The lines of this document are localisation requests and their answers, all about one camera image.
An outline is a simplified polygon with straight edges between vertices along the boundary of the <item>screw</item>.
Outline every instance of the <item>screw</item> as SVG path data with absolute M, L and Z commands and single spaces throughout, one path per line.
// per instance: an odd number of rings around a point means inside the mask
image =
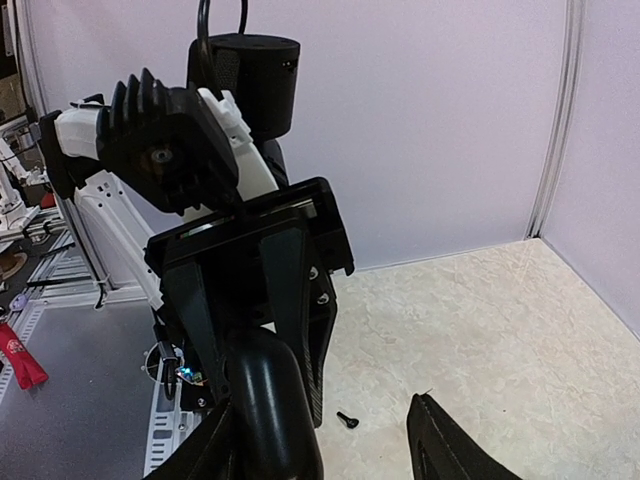
M 329 294 L 323 293 L 318 297 L 317 302 L 318 302 L 318 305 L 326 305 L 327 303 L 329 303 Z
M 173 153 L 168 148 L 159 148 L 151 152 L 151 160 L 156 163 L 167 163 L 173 158 Z
M 336 413 L 336 415 L 338 415 L 338 418 L 340 420 L 344 421 L 344 424 L 347 426 L 349 430 L 353 430 L 360 424 L 360 420 L 358 420 L 357 418 L 349 418 L 342 412 L 338 412 Z

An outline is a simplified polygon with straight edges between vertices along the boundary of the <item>white wall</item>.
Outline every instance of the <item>white wall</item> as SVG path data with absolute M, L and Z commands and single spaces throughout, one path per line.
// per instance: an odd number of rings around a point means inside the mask
M 577 104 L 545 237 L 640 333 L 640 2 L 589 0 Z
M 31 0 L 53 107 L 143 66 L 185 81 L 196 0 Z M 213 0 L 212 32 L 239 0 Z M 522 239 L 559 79 L 558 0 L 250 0 L 302 43 L 291 177 L 331 181 L 359 267 Z

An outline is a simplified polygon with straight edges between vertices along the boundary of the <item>black cylindrical motor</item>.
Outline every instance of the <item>black cylindrical motor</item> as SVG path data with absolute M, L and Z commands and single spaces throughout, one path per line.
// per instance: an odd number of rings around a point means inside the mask
M 229 90 L 256 143 L 281 137 L 291 128 L 300 44 L 268 35 L 229 33 L 209 37 L 214 78 Z M 207 85 L 197 41 L 189 49 L 188 83 Z

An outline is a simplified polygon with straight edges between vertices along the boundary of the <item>marbled table surface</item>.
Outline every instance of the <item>marbled table surface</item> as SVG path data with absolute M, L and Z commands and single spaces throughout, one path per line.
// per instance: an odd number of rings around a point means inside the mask
M 640 343 L 541 241 L 335 284 L 325 478 L 412 478 L 405 419 L 428 390 L 523 478 L 640 478 Z

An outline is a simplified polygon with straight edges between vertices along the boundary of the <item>red bag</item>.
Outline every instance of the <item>red bag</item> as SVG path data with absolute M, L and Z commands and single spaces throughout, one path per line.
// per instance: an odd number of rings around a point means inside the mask
M 49 375 L 36 362 L 36 359 L 27 352 L 27 349 L 7 323 L 0 324 L 0 350 L 11 362 L 18 379 L 18 385 L 23 390 L 46 382 L 49 379 Z

